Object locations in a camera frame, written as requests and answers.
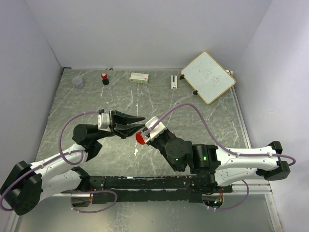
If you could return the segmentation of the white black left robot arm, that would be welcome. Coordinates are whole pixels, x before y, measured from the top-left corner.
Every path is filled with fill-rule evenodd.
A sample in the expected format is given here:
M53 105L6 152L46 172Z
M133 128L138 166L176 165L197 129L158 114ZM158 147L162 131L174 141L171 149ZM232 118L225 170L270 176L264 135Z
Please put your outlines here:
M0 188L0 202L3 211L14 211L21 216L31 211L42 200L64 191L84 193L89 190L90 176L80 165L95 158L102 144L100 139L118 136L126 139L145 125L142 116L132 116L117 110L105 112L103 109L86 111L70 118L62 131L75 119L98 116L96 125L78 124L73 130L74 144L64 150L62 137L58 138L58 154L31 164L17 163Z

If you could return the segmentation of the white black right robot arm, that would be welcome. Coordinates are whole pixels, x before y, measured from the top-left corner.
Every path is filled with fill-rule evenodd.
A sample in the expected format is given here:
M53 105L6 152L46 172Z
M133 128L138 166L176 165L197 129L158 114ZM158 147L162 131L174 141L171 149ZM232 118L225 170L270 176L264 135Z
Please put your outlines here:
M141 145L157 149L175 172L190 173L201 181L194 189L216 192L220 187L247 179L283 180L290 174L290 164L282 159L278 144L261 148L226 148L218 145L193 144L176 137L168 129L155 136L136 134Z

